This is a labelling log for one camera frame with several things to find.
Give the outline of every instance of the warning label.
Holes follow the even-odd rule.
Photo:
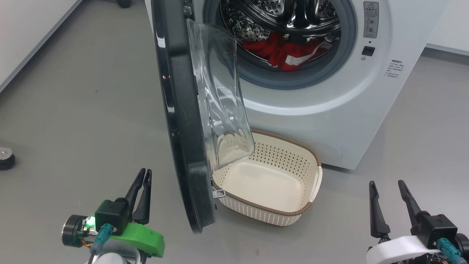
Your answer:
[[[389,63],[384,75],[391,78],[398,78],[402,70],[404,70],[404,64],[402,64],[402,61],[391,60],[391,63]]]
[[[378,2],[363,2],[365,26],[363,36],[375,39],[378,34],[379,5]]]

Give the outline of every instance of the basket bottom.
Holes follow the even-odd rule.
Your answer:
[[[233,165],[223,189],[247,201],[275,210],[300,210],[304,197],[301,179],[291,173],[250,160]]]

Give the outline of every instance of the red cloth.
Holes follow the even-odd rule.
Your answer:
[[[326,53],[332,45],[320,40],[310,40],[301,46],[286,42],[282,35],[271,32],[268,39],[243,40],[242,47],[268,60],[272,67],[279,67],[282,71],[295,71],[305,63]]]

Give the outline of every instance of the washing machine door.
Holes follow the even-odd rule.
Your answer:
[[[195,233],[215,222],[212,172],[246,158],[254,140],[239,89],[236,42],[190,18],[184,0],[152,0],[168,132],[184,207]]]

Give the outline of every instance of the transparent glass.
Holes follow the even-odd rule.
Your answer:
[[[187,20],[205,150],[211,173],[254,152],[236,64],[236,40],[226,30]]]

